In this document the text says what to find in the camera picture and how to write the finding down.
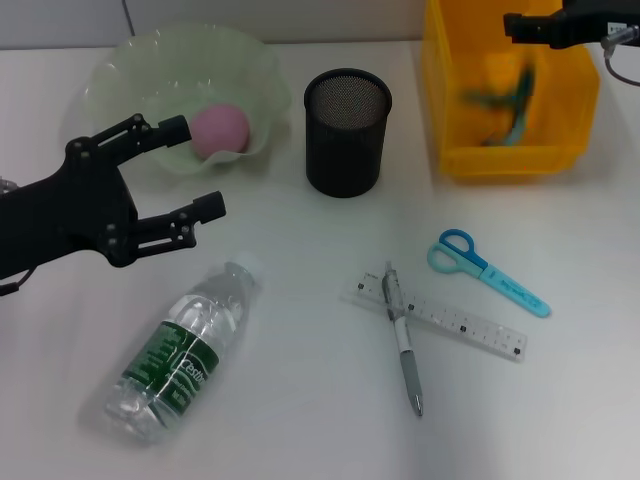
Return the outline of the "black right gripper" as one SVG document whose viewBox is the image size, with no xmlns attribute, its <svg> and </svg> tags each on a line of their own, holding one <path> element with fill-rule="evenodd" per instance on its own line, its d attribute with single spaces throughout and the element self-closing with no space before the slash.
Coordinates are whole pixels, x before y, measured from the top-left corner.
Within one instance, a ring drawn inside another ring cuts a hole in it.
<svg viewBox="0 0 640 480">
<path fill-rule="evenodd" d="M 504 32 L 513 43 L 565 49 L 599 43 L 629 26 L 639 26 L 639 0 L 563 1 L 553 15 L 503 15 Z"/>
</svg>

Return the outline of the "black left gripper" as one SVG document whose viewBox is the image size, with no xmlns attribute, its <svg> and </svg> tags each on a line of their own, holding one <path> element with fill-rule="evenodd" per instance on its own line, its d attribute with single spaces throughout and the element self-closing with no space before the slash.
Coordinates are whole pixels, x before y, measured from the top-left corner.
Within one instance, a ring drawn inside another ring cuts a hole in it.
<svg viewBox="0 0 640 480">
<path fill-rule="evenodd" d="M 153 127 L 137 113 L 92 138 L 70 141 L 54 174 L 1 196 L 1 278 L 82 250 L 125 265 L 125 237 L 138 212 L 119 165 L 190 140 L 183 115 Z M 133 255 L 145 258 L 194 248 L 194 225 L 225 215 L 223 196 L 216 191 L 167 214 L 139 220 L 133 228 Z"/>
</svg>

